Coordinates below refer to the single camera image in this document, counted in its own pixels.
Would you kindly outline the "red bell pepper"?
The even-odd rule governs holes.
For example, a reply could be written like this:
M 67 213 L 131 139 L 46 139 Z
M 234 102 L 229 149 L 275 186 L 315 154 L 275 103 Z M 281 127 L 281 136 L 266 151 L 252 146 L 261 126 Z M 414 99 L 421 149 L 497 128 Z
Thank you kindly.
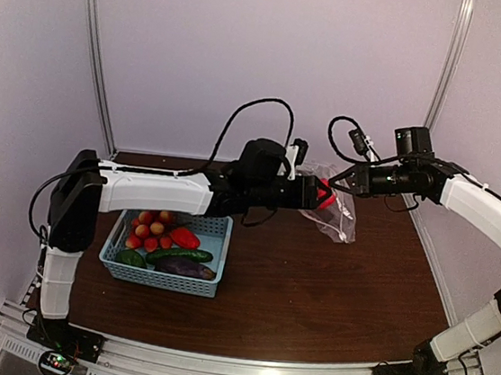
M 331 206 L 334 203 L 334 201 L 336 201 L 336 196 L 335 196 L 334 190 L 332 188 L 330 188 L 330 189 L 331 189 L 330 196 L 326 196 L 326 197 L 317 196 L 318 197 L 317 198 L 317 202 L 318 202 L 317 209 L 318 210 L 327 209 L 329 206 Z

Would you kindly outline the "purple eggplant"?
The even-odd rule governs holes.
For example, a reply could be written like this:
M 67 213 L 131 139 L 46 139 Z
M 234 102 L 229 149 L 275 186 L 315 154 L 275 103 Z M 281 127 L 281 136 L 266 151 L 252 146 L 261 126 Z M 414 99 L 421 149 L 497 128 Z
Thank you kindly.
M 205 265 L 183 257 L 164 257 L 155 264 L 155 271 L 190 277 L 198 280 L 212 281 L 216 273 Z

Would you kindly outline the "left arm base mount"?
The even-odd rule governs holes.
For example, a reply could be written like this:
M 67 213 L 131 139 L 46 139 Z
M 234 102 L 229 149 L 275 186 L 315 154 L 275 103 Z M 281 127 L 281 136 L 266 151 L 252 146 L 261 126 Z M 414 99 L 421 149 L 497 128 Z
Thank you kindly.
M 42 375 L 70 375 L 79 362 L 98 362 L 104 345 L 102 335 L 58 320 L 36 320 L 29 325 L 27 339 L 45 348 L 37 368 Z

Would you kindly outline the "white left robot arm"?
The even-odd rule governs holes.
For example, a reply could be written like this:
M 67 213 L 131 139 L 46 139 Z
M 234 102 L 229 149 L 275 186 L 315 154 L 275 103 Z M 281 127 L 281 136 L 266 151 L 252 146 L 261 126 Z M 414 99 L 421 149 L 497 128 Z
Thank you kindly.
M 54 350 L 74 342 L 63 320 L 78 261 L 94 241 L 96 220 L 116 210 L 170 210 L 202 217 L 268 210 L 315 210 L 331 190 L 315 175 L 298 175 L 304 155 L 297 145 L 250 140 L 238 160 L 222 167 L 172 171 L 102 161 L 93 150 L 77 154 L 49 200 L 48 237 L 42 263 L 40 335 Z

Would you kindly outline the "clear polka dot zip bag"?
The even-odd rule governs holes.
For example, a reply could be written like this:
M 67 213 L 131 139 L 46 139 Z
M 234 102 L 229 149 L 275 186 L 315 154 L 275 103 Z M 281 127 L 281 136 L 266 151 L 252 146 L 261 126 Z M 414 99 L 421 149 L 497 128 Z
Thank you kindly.
M 319 179 L 330 179 L 340 173 L 336 165 L 306 162 L 297 167 L 297 174 L 313 174 Z M 336 201 L 324 210 L 301 210 L 300 215 L 315 223 L 318 230 L 335 243 L 355 241 L 356 214 L 353 196 L 334 190 Z

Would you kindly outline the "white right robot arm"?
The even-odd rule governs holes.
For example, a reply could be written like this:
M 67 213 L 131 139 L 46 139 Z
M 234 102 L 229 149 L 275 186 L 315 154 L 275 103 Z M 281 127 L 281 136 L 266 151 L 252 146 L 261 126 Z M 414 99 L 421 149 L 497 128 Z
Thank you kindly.
M 329 185 L 354 197 L 371 198 L 409 193 L 429 200 L 468 221 L 501 250 L 501 196 L 466 169 L 443 161 L 433 152 L 429 129 L 396 129 L 396 154 L 380 158 L 358 123 L 348 132 L 358 159 L 337 155 L 350 168 L 333 176 Z M 416 361 L 403 375 L 438 375 L 439 363 L 482 348 L 501 337 L 501 288 L 486 305 L 415 350 Z

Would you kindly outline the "red lychee bunch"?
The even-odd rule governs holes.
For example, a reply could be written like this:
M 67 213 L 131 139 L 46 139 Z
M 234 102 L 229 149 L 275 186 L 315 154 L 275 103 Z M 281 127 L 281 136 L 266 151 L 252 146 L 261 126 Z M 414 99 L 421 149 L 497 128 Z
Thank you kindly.
M 138 211 L 131 221 L 131 229 L 124 245 L 128 249 L 144 248 L 147 253 L 153 253 L 157 249 L 168 250 L 174 244 L 169 231 L 175 222 L 175 213 L 169 210 Z

